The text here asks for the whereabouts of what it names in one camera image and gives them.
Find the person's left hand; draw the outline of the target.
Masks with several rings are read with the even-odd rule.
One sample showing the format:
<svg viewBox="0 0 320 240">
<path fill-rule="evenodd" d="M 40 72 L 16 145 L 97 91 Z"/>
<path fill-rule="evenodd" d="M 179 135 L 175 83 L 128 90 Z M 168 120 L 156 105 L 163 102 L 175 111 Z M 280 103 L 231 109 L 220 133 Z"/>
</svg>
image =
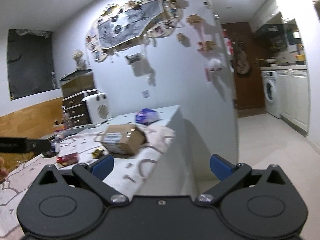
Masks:
<svg viewBox="0 0 320 240">
<path fill-rule="evenodd" d="M 4 167 L 4 159 L 0 157 L 0 181 L 4 180 L 8 176 L 8 171 Z"/>
</svg>

